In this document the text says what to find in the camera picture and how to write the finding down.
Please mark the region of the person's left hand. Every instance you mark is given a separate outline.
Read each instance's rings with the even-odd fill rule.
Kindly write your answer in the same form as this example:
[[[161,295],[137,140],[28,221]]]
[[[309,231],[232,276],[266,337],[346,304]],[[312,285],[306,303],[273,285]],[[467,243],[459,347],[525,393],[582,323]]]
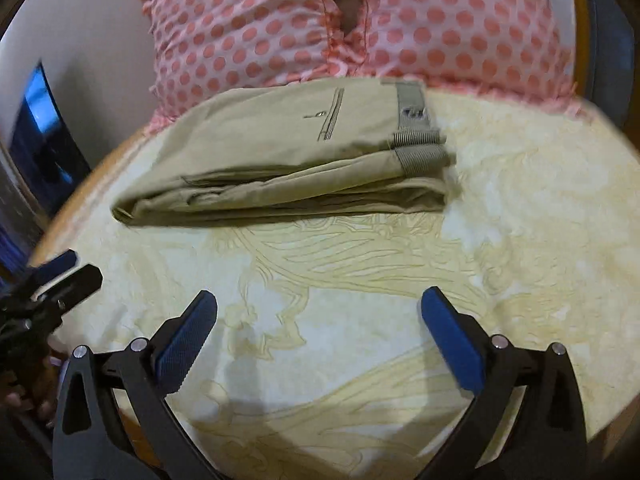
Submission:
[[[62,361],[47,356],[37,367],[39,373],[31,386],[25,387],[13,372],[1,374],[1,405],[19,412],[34,411],[48,422],[58,405],[58,381]]]

